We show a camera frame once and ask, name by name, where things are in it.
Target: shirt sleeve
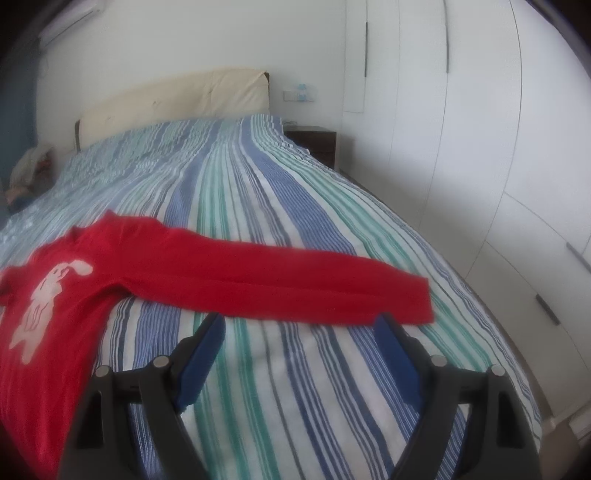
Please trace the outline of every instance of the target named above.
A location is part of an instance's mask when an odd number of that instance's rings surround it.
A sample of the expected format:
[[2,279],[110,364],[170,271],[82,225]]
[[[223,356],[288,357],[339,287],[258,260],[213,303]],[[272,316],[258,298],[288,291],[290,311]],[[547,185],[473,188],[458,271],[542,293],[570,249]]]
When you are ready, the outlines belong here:
[[116,217],[124,288],[146,300],[227,316],[370,325],[433,321],[428,281],[385,263],[336,252],[203,237],[151,218]]

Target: air conditioner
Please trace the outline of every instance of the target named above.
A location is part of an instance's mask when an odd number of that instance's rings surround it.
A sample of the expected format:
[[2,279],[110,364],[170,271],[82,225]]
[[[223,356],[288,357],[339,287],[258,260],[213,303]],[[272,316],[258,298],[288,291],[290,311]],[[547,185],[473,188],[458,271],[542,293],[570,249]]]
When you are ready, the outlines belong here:
[[39,34],[40,48],[46,50],[51,42],[62,37],[74,26],[103,11],[105,0],[76,0],[56,16]]

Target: white cabinet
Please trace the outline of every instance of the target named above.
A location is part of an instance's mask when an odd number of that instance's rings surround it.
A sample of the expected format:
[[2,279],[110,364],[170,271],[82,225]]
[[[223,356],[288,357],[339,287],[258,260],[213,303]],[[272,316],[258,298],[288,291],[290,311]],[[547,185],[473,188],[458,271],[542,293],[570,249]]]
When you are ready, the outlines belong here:
[[582,252],[591,234],[591,79],[552,25],[525,0],[512,3],[523,88],[506,192]]
[[446,73],[444,0],[399,0],[400,66],[390,188],[382,199],[418,228],[441,138]]
[[343,112],[339,163],[355,180],[383,198],[389,189],[388,159],[396,108],[398,4],[368,0],[367,8],[365,101],[362,113]]
[[521,65],[509,0],[447,0],[447,16],[447,100],[419,231],[465,277],[509,172]]
[[467,281],[527,361],[555,416],[591,397],[591,373],[569,334],[552,323],[536,291],[488,243]]
[[591,274],[564,239],[505,194],[487,241],[547,302],[591,367]]

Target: white wall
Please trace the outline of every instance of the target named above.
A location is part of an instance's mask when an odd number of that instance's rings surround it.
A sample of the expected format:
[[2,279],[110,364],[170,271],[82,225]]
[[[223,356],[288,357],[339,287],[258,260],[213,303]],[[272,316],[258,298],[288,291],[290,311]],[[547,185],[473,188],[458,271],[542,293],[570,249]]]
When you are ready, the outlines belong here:
[[[39,139],[71,150],[85,109],[141,83],[222,66],[265,69],[272,113],[340,130],[345,18],[345,0],[112,0],[42,59]],[[314,88],[315,102],[283,101],[298,83]]]

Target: wardrobe handle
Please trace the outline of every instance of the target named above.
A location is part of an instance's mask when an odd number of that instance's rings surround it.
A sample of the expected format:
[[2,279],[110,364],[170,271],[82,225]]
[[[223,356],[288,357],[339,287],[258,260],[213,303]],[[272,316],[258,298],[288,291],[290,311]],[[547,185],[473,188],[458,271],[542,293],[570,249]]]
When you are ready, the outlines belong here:
[[363,60],[363,76],[368,77],[368,30],[369,25],[365,22],[365,59]]
[[445,73],[449,73],[449,33],[447,31],[447,0],[443,0],[443,18],[445,21]]
[[538,303],[544,309],[544,311],[548,314],[548,317],[550,317],[550,320],[552,320],[552,323],[554,323],[557,326],[560,325],[560,320],[558,319],[556,314],[553,312],[553,310],[550,308],[550,305],[548,305],[546,303],[546,301],[542,297],[540,297],[539,293],[535,295],[535,299],[538,301]]
[[570,243],[566,242],[566,248],[568,248],[570,250],[570,252],[574,255],[574,257],[579,260],[583,266],[587,269],[587,271],[589,273],[591,273],[591,265],[589,265],[589,262],[587,262],[585,260],[585,257],[583,255],[581,255],[577,249],[575,247],[573,247]]

